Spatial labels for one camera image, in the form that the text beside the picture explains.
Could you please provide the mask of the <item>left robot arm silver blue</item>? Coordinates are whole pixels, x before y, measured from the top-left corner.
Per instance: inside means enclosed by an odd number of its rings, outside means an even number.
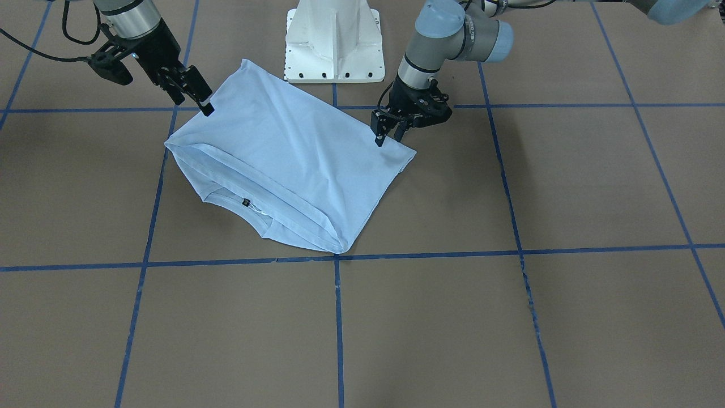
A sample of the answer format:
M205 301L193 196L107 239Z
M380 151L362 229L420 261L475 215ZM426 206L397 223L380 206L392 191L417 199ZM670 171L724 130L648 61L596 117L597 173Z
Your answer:
M537 10L551 1L427 1L402 54L396 77L370 115L374 142L401 142L409 129L437 126L450 119L447 93L438 87L446 61L502 62L515 41L500 16L508 10Z

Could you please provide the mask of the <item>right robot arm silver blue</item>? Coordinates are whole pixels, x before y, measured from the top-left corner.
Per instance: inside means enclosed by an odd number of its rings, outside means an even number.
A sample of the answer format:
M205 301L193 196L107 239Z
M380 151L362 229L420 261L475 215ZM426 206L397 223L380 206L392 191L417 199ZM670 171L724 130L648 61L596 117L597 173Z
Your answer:
M134 78L122 60L132 56L152 81L179 105L190 98L210 116L212 90L199 70L181 61L181 47L153 1L96 1L106 19L99 30L106 43L88 64L101 78L126 86Z

